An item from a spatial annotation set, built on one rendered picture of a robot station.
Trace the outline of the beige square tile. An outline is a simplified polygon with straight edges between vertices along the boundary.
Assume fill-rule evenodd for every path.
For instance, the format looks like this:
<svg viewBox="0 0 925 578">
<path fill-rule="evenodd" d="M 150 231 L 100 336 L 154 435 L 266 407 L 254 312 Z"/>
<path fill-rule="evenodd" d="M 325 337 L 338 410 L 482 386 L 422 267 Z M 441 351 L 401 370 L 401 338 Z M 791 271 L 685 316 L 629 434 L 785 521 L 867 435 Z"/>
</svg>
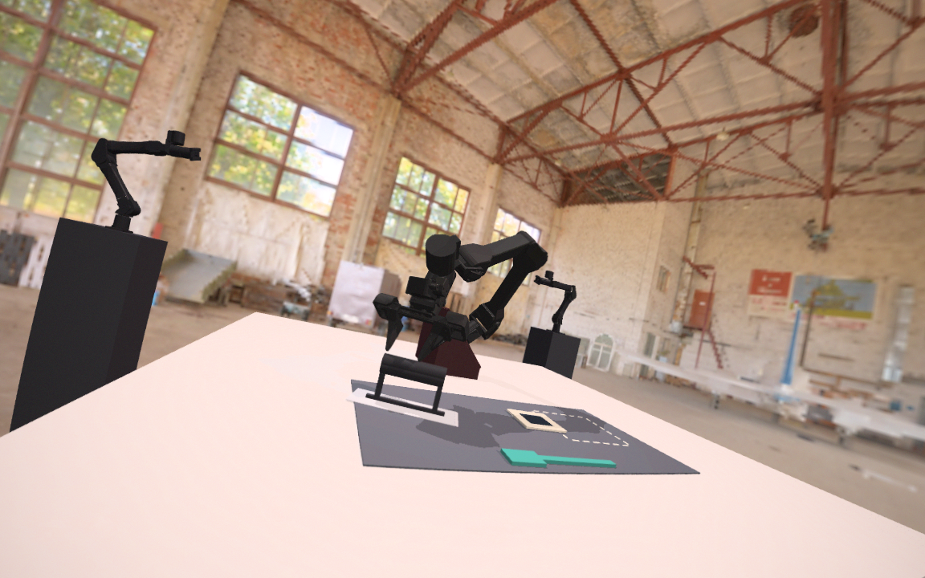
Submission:
<svg viewBox="0 0 925 578">
<path fill-rule="evenodd" d="M 532 430 L 543 430 L 543 431 L 555 431 L 566 433 L 568 431 L 564 430 L 561 425 L 554 423 L 551 418 L 544 416 L 540 413 L 530 413 L 530 411 L 520 411 L 516 409 L 507 409 L 512 417 L 525 425 L 526 428 Z"/>
</svg>

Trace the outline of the teal flat spatula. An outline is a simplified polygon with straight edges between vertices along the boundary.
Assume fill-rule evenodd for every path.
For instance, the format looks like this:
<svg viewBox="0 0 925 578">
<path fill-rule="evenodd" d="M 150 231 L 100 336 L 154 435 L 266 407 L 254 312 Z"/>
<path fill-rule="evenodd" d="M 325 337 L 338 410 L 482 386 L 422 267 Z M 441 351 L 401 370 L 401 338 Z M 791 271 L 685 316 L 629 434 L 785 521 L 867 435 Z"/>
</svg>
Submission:
<svg viewBox="0 0 925 578">
<path fill-rule="evenodd" d="M 616 467 L 616 464 L 610 460 L 596 460 L 595 458 L 537 456 L 535 451 L 511 449 L 502 449 L 500 453 L 502 453 L 502 455 L 509 461 L 512 466 L 517 467 L 526 466 L 546 468 L 547 464 L 574 465 L 581 467 Z"/>
</svg>

